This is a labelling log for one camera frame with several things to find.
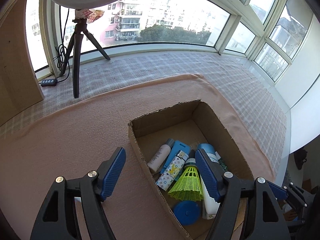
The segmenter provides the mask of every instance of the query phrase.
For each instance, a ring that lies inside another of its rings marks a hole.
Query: blue plastic case
[[[172,146],[171,152],[169,153],[169,156],[163,165],[160,174],[164,173],[165,169],[168,167],[170,162],[173,160],[173,158],[177,155],[178,151],[184,151],[186,154],[189,154],[190,146],[186,145],[185,143],[182,143],[180,141],[175,141],[174,145]]]

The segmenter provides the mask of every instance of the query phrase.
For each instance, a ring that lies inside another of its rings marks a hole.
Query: patterned lighter case
[[[172,162],[165,169],[164,173],[161,174],[159,179],[156,181],[158,187],[167,191],[167,189],[172,184],[174,178],[179,174],[180,170],[183,168],[183,165],[186,163],[188,155],[179,151],[178,154],[173,158]]]

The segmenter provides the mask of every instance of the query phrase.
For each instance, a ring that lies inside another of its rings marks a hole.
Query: tripod leg
[[[87,36],[89,41],[91,41],[92,44],[98,49],[98,51],[100,51],[100,53],[103,55],[103,57],[105,57],[107,60],[110,60],[110,57],[104,51],[104,49],[101,47],[99,42],[95,39],[95,37],[91,33],[89,33],[88,30],[83,31],[83,33],[84,33],[85,36]]]
[[[67,69],[67,65],[68,65],[68,61],[69,61],[69,57],[73,48],[73,45],[75,44],[75,39],[74,39],[75,33],[73,33],[73,35],[70,38],[69,44],[68,44],[68,48],[67,48],[67,52],[66,52],[66,56],[64,58],[63,64],[62,64],[62,68],[61,68],[61,72],[60,72],[60,76],[62,77]]]
[[[83,34],[75,34],[75,46],[73,49],[73,71],[72,71],[72,82],[73,82],[73,96],[79,97],[79,73],[80,73],[80,56],[81,56],[81,44]]]

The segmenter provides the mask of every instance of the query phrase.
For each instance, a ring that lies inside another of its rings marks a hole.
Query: green bottle
[[[224,171],[229,171],[228,167],[226,166],[226,164],[224,163],[224,161],[222,160],[221,156],[218,154],[218,152],[215,152],[216,157],[218,159],[218,162],[220,164],[220,166],[223,168]]]

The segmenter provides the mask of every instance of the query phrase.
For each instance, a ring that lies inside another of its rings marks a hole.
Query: tree
[[[209,31],[196,33],[182,27],[167,28],[164,25],[153,25],[140,32],[139,42],[181,42],[205,45],[210,37]]]

